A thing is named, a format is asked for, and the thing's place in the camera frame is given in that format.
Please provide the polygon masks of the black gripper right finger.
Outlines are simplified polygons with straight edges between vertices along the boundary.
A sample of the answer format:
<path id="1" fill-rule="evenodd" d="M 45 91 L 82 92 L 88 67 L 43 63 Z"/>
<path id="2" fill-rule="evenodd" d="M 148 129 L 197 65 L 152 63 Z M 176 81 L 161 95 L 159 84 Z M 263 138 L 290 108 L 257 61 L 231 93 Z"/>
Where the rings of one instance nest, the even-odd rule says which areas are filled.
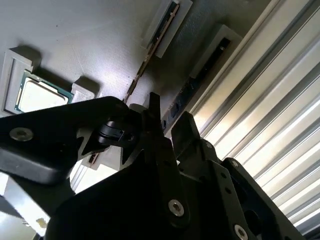
<path id="1" fill-rule="evenodd" d="M 190 211 L 186 239 L 301 240 L 302 234 L 234 158 L 220 160 L 184 112 L 171 130 Z"/>

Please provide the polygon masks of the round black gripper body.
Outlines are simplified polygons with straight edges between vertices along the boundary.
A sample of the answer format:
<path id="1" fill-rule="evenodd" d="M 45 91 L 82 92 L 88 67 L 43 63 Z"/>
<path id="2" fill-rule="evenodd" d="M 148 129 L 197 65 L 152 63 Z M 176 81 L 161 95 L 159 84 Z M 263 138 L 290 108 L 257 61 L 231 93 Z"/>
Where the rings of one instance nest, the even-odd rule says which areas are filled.
<path id="1" fill-rule="evenodd" d="M 172 151 L 135 162 L 60 206 L 47 240 L 195 240 L 187 193 Z"/>

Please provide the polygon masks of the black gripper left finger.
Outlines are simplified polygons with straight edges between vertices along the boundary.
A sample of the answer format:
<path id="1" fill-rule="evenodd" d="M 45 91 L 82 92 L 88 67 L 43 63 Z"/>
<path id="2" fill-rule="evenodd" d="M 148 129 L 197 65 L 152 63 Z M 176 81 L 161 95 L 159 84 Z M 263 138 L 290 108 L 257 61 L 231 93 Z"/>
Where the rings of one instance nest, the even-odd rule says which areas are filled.
<path id="1" fill-rule="evenodd" d="M 174 153 L 157 94 L 142 112 L 107 96 L 0 120 L 0 169 L 46 187 L 63 183 L 76 162 L 110 146 L 121 148 L 119 171 L 143 151 Z"/>

